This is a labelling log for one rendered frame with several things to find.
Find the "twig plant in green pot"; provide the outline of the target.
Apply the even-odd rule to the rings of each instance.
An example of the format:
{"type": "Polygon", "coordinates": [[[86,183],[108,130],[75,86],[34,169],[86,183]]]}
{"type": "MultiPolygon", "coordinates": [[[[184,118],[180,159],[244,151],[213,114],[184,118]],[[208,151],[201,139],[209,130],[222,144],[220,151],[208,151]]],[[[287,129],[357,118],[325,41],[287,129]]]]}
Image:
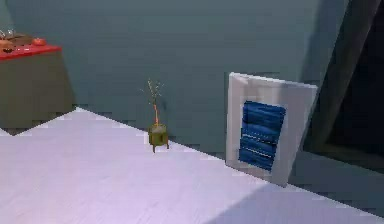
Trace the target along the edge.
{"type": "Polygon", "coordinates": [[[160,122],[159,108],[158,108],[158,98],[161,96],[160,93],[160,82],[154,82],[151,79],[147,80],[147,86],[149,90],[149,104],[154,110],[154,122],[148,128],[148,141],[152,146],[152,152],[156,152],[156,148],[159,146],[166,146],[167,149],[169,146],[169,137],[167,132],[167,126],[160,122]]]}

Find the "white framed blue picture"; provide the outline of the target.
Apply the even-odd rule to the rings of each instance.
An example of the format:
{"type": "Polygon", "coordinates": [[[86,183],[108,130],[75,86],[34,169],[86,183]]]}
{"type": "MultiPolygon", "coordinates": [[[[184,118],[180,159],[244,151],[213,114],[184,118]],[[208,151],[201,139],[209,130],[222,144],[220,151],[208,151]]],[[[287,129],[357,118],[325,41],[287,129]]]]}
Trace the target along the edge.
{"type": "Polygon", "coordinates": [[[230,73],[226,165],[286,186],[317,90],[310,84],[230,73]]]}

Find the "red topped brown counter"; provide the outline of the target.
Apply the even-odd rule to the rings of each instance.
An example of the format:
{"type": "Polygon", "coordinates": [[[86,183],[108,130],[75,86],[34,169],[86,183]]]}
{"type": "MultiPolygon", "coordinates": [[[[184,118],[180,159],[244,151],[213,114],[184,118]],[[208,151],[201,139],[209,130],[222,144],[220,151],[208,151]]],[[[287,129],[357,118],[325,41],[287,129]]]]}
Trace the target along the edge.
{"type": "Polygon", "coordinates": [[[75,97],[58,46],[0,50],[0,129],[16,135],[73,111],[75,97]]]}

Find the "dark window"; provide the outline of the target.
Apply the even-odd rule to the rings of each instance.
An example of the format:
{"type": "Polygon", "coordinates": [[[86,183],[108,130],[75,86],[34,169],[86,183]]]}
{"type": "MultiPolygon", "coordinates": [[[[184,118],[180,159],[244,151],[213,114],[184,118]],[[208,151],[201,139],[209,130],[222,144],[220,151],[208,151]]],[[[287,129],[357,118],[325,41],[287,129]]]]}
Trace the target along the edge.
{"type": "Polygon", "coordinates": [[[384,174],[384,0],[325,0],[301,79],[319,87],[303,149],[384,174]]]}

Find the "brown bread loaf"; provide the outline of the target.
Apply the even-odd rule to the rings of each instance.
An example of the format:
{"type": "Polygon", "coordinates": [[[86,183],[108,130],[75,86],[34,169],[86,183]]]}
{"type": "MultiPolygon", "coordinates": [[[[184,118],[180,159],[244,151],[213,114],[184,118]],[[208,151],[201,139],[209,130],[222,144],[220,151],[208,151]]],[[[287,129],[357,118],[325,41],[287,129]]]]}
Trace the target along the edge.
{"type": "Polygon", "coordinates": [[[15,49],[15,46],[11,41],[0,40],[0,50],[5,53],[10,53],[15,49]]]}

